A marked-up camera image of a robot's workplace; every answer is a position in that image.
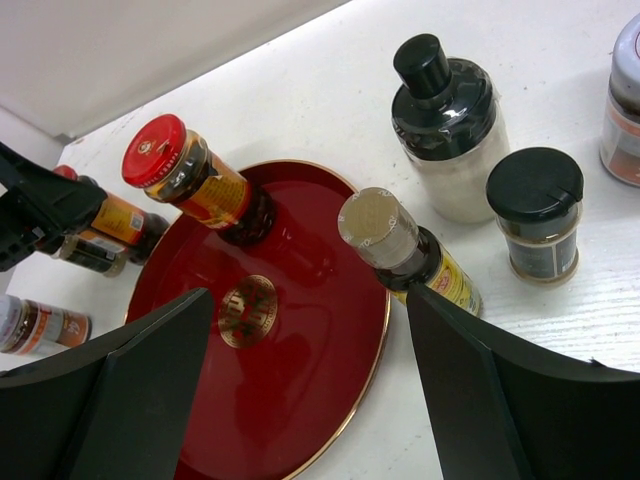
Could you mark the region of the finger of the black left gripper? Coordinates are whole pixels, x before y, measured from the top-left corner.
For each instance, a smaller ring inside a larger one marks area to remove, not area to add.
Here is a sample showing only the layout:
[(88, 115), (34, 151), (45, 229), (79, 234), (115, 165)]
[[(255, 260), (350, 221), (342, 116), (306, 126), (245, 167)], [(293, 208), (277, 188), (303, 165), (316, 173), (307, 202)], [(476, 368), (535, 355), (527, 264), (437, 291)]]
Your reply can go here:
[(91, 225), (107, 199), (100, 187), (62, 177), (1, 146), (1, 270), (60, 236)]

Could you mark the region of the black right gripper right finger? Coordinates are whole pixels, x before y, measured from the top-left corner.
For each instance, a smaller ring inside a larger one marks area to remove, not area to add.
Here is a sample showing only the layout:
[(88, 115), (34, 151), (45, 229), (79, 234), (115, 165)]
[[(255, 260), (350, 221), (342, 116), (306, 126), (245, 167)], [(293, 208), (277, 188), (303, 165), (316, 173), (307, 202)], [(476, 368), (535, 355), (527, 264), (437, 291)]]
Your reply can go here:
[(555, 353), (424, 286), (411, 339), (447, 479), (635, 479), (639, 376)]

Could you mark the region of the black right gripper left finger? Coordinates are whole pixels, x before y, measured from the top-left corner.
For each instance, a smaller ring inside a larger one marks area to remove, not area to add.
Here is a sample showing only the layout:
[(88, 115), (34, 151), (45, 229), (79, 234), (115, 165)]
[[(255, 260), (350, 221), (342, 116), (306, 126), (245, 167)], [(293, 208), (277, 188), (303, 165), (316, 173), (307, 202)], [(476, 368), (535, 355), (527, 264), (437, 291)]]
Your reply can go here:
[(173, 478), (213, 311), (212, 294), (196, 288), (2, 372), (2, 478)]

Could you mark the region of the black lid spice jar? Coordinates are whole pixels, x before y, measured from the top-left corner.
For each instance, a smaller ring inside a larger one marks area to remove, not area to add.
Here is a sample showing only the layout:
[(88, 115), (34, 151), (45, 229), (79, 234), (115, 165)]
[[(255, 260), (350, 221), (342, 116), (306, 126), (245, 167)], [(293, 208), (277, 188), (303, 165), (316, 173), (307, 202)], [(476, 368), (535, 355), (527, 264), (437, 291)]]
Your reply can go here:
[(118, 276), (127, 263), (124, 253), (114, 253), (77, 236), (64, 236), (55, 243), (54, 259), (99, 273), (107, 278)]
[(514, 151), (493, 168), (485, 194), (516, 276), (551, 286), (574, 274), (584, 175), (570, 155), (550, 147)]

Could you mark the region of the red lid chili jar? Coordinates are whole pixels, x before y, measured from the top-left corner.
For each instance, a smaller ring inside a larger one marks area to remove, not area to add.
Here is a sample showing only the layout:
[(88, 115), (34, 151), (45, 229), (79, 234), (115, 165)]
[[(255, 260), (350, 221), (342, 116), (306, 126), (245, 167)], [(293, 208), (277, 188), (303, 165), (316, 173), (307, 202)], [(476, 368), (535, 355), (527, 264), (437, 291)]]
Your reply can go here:
[(135, 265), (144, 265), (169, 228), (161, 215), (150, 213), (106, 193), (106, 199), (71, 232), (113, 253), (126, 253)]
[(174, 114), (160, 115), (138, 131), (121, 174), (149, 198), (178, 208), (234, 246), (262, 241), (276, 220), (269, 193), (227, 165)]

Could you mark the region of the white lid sauce jar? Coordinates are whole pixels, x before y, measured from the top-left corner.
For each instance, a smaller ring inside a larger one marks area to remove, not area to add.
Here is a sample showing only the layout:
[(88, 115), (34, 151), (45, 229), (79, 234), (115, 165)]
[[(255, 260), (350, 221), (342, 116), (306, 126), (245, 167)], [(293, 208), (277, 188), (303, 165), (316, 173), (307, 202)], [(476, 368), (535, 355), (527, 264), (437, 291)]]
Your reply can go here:
[(624, 26), (612, 51), (599, 157), (612, 176), (639, 186), (639, 15)]
[(45, 355), (86, 343), (92, 334), (88, 315), (33, 300), (1, 295), (1, 352)]

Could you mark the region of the yellow label oil bottle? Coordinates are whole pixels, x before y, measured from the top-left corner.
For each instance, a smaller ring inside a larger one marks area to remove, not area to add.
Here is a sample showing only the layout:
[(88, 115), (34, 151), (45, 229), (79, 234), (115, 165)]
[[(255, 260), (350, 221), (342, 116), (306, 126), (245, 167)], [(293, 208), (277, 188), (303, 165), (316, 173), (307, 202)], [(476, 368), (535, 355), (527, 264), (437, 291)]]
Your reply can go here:
[(337, 226), (342, 240), (371, 268), (378, 281), (403, 305), (409, 287), (424, 285), (478, 316), (478, 288), (453, 256), (388, 190), (368, 187), (341, 207)]

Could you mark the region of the black pump white powder bottle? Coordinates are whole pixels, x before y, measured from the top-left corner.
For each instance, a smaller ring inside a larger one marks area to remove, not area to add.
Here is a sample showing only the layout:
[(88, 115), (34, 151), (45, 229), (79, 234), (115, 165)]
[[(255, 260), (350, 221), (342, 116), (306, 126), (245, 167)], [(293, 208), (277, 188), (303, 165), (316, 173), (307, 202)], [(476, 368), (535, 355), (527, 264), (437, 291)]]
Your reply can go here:
[(457, 223), (490, 220), (486, 182), (510, 147), (489, 73), (447, 56), (428, 33), (405, 41), (393, 67), (402, 85), (392, 101), (392, 125), (432, 208)]

